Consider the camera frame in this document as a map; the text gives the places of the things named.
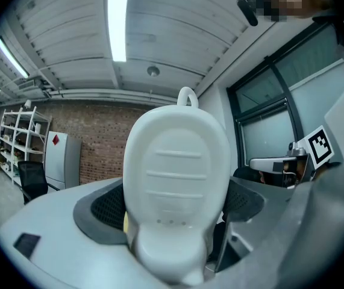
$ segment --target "black mesh fabric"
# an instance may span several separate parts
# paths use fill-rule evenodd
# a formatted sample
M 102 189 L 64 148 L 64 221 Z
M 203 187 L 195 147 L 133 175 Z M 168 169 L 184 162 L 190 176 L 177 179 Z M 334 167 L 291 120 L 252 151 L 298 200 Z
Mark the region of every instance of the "black mesh fabric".
M 245 222 L 259 213 L 263 207 L 264 199 L 258 193 L 230 180 L 222 210 L 225 221 L 231 214 L 233 222 Z
M 42 163 L 36 161 L 20 161 L 17 167 L 19 169 L 22 189 L 29 194 L 31 199 L 47 194 L 48 186 Z
M 102 223 L 113 228 L 124 230 L 125 200 L 124 188 L 118 186 L 94 200 L 92 214 Z

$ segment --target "refrigerator door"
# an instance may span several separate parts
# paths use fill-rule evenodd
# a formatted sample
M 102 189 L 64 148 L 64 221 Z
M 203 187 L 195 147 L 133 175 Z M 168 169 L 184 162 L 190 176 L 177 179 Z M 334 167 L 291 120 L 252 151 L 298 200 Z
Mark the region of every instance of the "refrigerator door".
M 66 156 L 67 134 L 49 132 L 46 146 L 46 176 L 64 182 L 64 158 Z
M 51 184 L 52 186 L 55 186 L 55 187 L 59 188 L 60 190 L 64 190 L 64 183 L 63 182 L 59 182 L 57 180 L 51 179 L 48 176 L 46 177 L 46 181 L 48 184 Z M 53 188 L 51 188 L 49 186 L 47 194 L 55 193 L 55 192 L 56 192 L 56 190 L 54 190 Z

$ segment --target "chair armrest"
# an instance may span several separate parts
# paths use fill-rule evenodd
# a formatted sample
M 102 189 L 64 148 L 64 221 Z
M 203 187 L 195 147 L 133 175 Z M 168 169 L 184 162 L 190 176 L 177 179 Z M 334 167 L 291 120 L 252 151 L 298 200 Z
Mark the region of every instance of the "chair armrest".
M 55 186 L 53 186 L 53 185 L 51 185 L 51 184 L 49 184 L 49 183 L 47 183 L 47 185 L 50 186 L 51 188 L 53 188 L 53 189 L 56 190 L 56 191 L 59 191 L 59 190 L 60 190 L 58 187 L 55 187 Z
M 20 191 L 23 193 L 23 195 L 25 195 L 28 199 L 28 201 L 31 201 L 31 196 L 25 192 L 25 190 L 22 187 L 19 187 Z

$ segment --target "seat backrest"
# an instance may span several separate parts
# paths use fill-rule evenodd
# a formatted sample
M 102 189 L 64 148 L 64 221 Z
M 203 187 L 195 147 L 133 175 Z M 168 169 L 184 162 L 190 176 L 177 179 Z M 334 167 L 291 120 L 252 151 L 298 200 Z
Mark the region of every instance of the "seat backrest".
M 230 178 L 230 146 L 223 127 L 192 98 L 192 107 L 179 97 L 179 105 L 145 113 L 130 132 L 124 196 L 137 224 L 207 229 L 220 214 Z
M 17 167 L 19 169 L 22 189 L 32 199 L 47 194 L 48 186 L 42 163 L 37 161 L 20 161 Z

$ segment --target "black mesh chair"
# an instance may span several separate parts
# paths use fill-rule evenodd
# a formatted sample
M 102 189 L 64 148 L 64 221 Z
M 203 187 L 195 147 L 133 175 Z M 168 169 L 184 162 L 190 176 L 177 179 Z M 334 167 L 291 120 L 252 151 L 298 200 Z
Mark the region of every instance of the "black mesh chair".
M 20 161 L 17 164 L 20 175 L 21 190 L 25 204 L 39 196 L 47 194 L 48 187 L 54 190 L 59 188 L 46 181 L 43 164 L 37 161 Z

